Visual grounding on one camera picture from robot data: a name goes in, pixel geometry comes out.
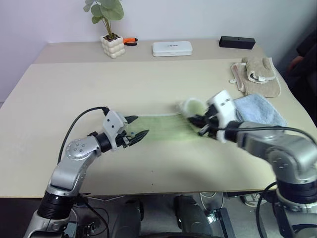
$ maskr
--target green leaf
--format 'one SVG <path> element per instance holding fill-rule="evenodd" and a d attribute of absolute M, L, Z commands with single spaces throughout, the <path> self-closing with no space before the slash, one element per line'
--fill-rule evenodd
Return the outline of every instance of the green leaf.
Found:
<path fill-rule="evenodd" d="M 90 5 L 85 5 L 84 6 L 84 11 L 85 12 L 89 12 L 89 10 L 90 10 Z"/>
<path fill-rule="evenodd" d="M 100 10 L 100 5 L 98 4 L 95 4 L 91 7 L 91 13 L 93 14 L 93 16 L 95 17 L 101 17 L 103 16 L 103 14 L 101 13 L 101 10 Z"/>
<path fill-rule="evenodd" d="M 104 8 L 112 9 L 115 6 L 116 0 L 97 0 Z"/>
<path fill-rule="evenodd" d="M 92 5 L 94 3 L 95 0 L 85 0 L 85 4 L 86 5 Z"/>
<path fill-rule="evenodd" d="M 103 16 L 108 20 L 121 20 L 123 18 L 123 8 L 119 0 L 115 1 L 114 8 L 101 7 Z"/>
<path fill-rule="evenodd" d="M 101 16 L 101 17 L 95 17 L 95 16 L 93 16 L 93 17 L 91 18 L 91 21 L 92 21 L 94 24 L 96 24 L 96 23 L 98 23 L 102 18 L 103 18 L 102 16 Z"/>

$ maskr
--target black box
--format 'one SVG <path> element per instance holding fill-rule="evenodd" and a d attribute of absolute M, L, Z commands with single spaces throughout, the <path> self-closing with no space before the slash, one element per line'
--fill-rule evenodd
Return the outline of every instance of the black box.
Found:
<path fill-rule="evenodd" d="M 251 50 L 255 43 L 256 41 L 253 38 L 222 36 L 219 41 L 219 46 Z"/>

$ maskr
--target white box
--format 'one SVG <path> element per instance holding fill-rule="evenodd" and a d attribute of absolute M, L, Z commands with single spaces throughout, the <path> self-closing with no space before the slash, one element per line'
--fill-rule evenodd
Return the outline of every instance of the white box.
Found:
<path fill-rule="evenodd" d="M 153 56 L 190 56 L 193 53 L 189 41 L 155 42 L 152 45 Z"/>

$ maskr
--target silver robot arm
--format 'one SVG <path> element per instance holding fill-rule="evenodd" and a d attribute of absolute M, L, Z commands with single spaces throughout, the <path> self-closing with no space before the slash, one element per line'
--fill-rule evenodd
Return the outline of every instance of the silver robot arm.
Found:
<path fill-rule="evenodd" d="M 205 115 L 188 118 L 193 125 L 202 128 L 199 135 L 208 133 L 209 137 L 222 143 L 236 142 L 238 147 L 272 165 L 278 187 L 276 210 L 281 213 L 276 213 L 276 219 L 281 234 L 284 237 L 296 236 L 292 227 L 288 227 L 288 221 L 285 221 L 286 213 L 300 218 L 298 220 L 301 222 L 316 223 L 316 143 L 301 136 L 286 134 L 284 130 L 267 124 L 237 122 L 235 105 L 226 91 L 210 98 L 207 104 Z"/>
<path fill-rule="evenodd" d="M 86 138 L 73 140 L 67 146 L 64 158 L 54 169 L 41 205 L 34 212 L 24 238 L 41 238 L 48 235 L 63 237 L 88 166 L 102 152 L 115 151 L 119 146 L 131 146 L 148 133 L 148 130 L 145 130 L 133 138 L 128 138 L 124 129 L 138 117 L 124 117 L 107 108 L 104 112 L 106 118 L 102 133 L 93 132 Z"/>
<path fill-rule="evenodd" d="M 262 126 L 244 122 L 238 128 Z M 272 165 L 277 197 L 288 210 L 317 214 L 317 146 L 312 141 L 283 130 L 239 131 L 233 141 Z"/>

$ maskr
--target person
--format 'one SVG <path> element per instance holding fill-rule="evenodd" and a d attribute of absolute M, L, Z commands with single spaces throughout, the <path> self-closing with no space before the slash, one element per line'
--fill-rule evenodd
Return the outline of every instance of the person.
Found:
<path fill-rule="evenodd" d="M 317 126 L 317 35 L 314 30 L 296 49 L 285 81 L 295 98 L 302 104 Z"/>

